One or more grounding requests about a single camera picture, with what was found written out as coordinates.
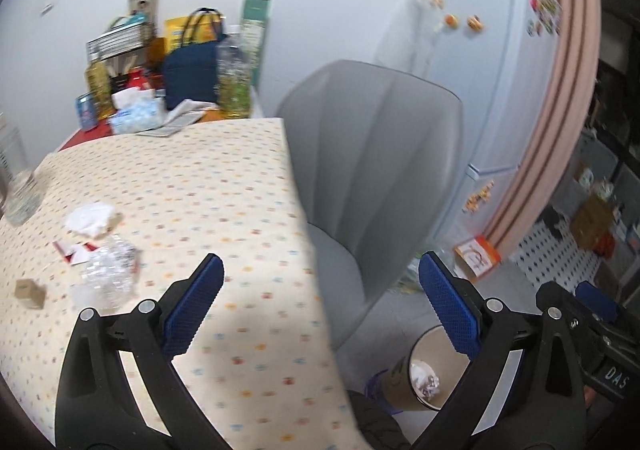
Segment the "blue tissue box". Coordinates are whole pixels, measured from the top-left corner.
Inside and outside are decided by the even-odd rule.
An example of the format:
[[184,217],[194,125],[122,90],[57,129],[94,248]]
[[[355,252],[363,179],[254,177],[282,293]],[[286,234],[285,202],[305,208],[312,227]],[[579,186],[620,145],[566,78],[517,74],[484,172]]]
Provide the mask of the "blue tissue box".
[[113,135],[136,134],[165,123],[166,108],[153,89],[131,87],[114,95],[116,112],[107,119]]

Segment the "blue soda can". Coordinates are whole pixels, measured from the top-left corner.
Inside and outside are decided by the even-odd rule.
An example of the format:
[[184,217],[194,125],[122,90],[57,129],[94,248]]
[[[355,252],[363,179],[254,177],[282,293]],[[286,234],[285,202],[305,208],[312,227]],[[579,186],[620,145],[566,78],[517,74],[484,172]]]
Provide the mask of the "blue soda can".
[[75,108],[79,126],[83,132],[88,132],[98,126],[99,120],[93,95],[85,94],[78,96],[75,100]]

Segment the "navy blue lunch bag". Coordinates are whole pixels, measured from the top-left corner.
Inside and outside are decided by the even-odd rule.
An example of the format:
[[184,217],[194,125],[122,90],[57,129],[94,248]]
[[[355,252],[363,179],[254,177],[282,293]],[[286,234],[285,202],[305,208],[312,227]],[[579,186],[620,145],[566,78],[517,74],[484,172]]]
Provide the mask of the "navy blue lunch bag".
[[[222,14],[215,8],[200,8],[189,18],[198,14]],[[218,99],[217,47],[224,39],[224,25],[218,38],[211,42],[179,47],[168,54],[163,62],[165,106],[174,110],[183,100],[216,103]]]

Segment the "white mesh hanging bag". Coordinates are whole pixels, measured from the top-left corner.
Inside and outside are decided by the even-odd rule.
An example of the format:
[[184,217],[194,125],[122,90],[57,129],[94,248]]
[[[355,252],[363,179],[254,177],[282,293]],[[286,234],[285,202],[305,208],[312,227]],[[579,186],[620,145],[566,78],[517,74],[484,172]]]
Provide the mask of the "white mesh hanging bag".
[[426,80],[443,27],[442,0],[406,0],[386,26],[373,62]]

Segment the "orange white cardboard box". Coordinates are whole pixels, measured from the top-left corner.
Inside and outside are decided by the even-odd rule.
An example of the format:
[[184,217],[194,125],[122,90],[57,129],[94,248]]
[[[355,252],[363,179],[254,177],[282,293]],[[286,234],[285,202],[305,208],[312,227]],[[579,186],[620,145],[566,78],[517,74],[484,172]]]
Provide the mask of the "orange white cardboard box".
[[480,280],[502,262],[498,251],[484,236],[474,236],[458,244],[454,248],[454,260],[459,271],[470,281]]

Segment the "beige trash bin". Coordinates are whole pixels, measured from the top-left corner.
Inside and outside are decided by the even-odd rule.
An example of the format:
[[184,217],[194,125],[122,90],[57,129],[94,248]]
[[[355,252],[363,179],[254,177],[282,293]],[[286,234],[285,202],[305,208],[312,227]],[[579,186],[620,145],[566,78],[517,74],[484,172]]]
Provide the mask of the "beige trash bin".
[[380,378],[381,401],[393,414],[439,411],[462,378],[470,359],[457,352],[443,326],[423,333],[410,352]]

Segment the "red white paper box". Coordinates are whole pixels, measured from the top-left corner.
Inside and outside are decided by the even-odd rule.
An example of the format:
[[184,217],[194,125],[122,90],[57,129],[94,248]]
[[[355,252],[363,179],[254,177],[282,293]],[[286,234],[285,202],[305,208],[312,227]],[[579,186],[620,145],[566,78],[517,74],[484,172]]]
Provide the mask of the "red white paper box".
[[98,248],[91,243],[66,243],[62,241],[54,241],[54,248],[70,266],[82,265],[88,262],[91,255]]

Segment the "grey upholstered chair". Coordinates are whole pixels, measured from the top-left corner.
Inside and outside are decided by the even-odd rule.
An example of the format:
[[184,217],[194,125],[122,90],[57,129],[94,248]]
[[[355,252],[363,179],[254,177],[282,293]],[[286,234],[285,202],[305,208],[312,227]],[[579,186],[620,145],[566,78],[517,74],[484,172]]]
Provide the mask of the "grey upholstered chair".
[[435,229],[460,167],[462,102],[422,78],[337,60],[278,115],[338,349]]

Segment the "printed receipt paper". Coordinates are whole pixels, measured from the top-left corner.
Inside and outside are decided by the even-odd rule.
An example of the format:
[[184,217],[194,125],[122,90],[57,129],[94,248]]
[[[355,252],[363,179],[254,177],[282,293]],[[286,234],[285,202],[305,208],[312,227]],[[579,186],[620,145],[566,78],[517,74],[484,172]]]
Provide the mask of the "printed receipt paper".
[[411,386],[423,401],[429,402],[439,394],[439,377],[433,368],[422,360],[412,360],[409,366]]

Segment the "yellow drink bottle left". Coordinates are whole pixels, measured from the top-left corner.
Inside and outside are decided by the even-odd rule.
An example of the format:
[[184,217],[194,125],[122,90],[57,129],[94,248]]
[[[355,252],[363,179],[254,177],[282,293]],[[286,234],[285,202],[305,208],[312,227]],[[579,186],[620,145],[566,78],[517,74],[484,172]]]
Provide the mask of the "yellow drink bottle left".
[[91,60],[85,72],[90,94],[93,96],[96,106],[96,116],[100,121],[106,120],[114,112],[114,104],[111,94],[111,79],[107,73],[106,65],[99,57]]

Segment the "large clear water jug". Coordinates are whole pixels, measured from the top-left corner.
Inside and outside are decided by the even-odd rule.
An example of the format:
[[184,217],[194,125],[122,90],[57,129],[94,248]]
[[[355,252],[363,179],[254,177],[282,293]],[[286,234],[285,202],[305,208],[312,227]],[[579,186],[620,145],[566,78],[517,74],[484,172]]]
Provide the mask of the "large clear water jug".
[[1,114],[1,187],[3,216],[14,227],[24,225],[40,207],[43,190],[28,162],[20,131],[4,114]]

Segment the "floral cream tablecloth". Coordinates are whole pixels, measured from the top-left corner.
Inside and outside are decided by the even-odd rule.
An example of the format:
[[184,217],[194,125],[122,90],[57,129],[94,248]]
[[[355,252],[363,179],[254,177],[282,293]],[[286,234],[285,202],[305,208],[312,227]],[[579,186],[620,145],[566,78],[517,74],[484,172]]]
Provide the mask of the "floral cream tablecloth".
[[[362,449],[337,371],[314,249],[277,118],[208,122],[168,138],[122,135],[47,156],[46,193],[24,225],[1,227],[1,373],[46,437],[78,310],[80,272],[54,248],[73,243],[78,206],[114,205],[116,233],[140,252],[134,298],[159,298],[205,255],[226,280],[189,350],[174,365],[237,449]],[[41,310],[15,282],[46,289]]]

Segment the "white tissue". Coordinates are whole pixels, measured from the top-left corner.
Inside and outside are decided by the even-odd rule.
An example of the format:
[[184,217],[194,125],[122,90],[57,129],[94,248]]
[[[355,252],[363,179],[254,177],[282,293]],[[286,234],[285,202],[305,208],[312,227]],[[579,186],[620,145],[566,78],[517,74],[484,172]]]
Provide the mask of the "white tissue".
[[97,239],[109,233],[120,219],[112,204],[93,202],[75,208],[65,219],[65,228],[80,236]]

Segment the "clear tea bottle right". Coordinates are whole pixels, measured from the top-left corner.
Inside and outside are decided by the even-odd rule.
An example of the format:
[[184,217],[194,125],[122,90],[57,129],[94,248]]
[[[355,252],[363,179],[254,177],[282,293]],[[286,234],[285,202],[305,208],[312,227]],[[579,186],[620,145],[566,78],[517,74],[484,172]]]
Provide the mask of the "clear tea bottle right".
[[240,40],[226,35],[217,47],[218,100],[225,118],[249,118],[252,113],[252,72]]

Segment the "grey booklet on table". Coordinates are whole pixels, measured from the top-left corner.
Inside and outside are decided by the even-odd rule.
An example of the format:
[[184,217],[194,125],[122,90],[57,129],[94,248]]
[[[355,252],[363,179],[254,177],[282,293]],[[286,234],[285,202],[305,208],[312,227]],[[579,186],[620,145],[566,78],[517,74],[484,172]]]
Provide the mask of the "grey booklet on table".
[[197,123],[204,118],[207,111],[217,110],[218,106],[215,103],[186,99],[166,114],[165,121],[160,127],[139,132],[139,136],[167,138]]

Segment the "white refrigerator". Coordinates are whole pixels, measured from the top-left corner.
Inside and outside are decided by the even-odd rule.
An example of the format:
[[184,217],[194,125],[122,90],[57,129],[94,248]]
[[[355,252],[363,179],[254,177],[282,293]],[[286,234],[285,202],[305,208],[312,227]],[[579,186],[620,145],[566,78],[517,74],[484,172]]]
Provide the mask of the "white refrigerator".
[[463,104],[456,183],[430,237],[447,248],[479,236],[521,168],[560,38],[557,0],[442,0],[429,82]]

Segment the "yellow snack bag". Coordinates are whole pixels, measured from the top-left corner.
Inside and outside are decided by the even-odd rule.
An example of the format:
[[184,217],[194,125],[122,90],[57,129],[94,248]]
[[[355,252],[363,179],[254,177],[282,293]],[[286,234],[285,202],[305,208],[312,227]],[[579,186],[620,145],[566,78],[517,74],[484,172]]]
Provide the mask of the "yellow snack bag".
[[166,54],[182,46],[216,40],[223,24],[224,20],[216,14],[167,19],[164,26]]

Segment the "pink curtain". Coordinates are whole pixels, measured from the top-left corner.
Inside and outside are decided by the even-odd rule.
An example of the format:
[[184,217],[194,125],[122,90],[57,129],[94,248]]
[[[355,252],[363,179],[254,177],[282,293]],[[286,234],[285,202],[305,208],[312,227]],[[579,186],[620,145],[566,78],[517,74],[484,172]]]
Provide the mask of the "pink curtain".
[[484,231],[507,258],[548,204],[572,157],[596,81],[601,0],[558,0],[560,38],[550,85],[521,169]]

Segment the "green carton box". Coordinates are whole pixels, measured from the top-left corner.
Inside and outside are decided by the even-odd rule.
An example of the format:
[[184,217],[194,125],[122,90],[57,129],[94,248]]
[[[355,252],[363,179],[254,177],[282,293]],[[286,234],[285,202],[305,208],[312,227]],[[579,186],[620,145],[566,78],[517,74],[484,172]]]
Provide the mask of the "green carton box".
[[242,49],[252,71],[252,85],[257,88],[262,70],[265,42],[270,20],[271,0],[244,0],[240,21]]

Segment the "brown cardboard box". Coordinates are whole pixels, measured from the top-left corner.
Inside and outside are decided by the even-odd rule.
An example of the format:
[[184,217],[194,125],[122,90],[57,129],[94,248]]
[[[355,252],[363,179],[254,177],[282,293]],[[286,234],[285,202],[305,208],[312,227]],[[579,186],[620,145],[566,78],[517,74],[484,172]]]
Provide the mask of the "brown cardboard box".
[[598,196],[590,196],[570,222],[570,233],[574,236],[578,248],[591,251],[610,230],[613,220],[613,212],[608,202]]

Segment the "small brown cardboard piece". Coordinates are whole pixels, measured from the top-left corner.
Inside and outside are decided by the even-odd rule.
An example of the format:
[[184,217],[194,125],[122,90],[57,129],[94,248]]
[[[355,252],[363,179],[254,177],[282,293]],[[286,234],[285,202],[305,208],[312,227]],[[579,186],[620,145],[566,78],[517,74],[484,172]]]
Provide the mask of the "small brown cardboard piece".
[[32,279],[20,279],[15,282],[14,297],[27,309],[41,310],[46,295],[46,289]]

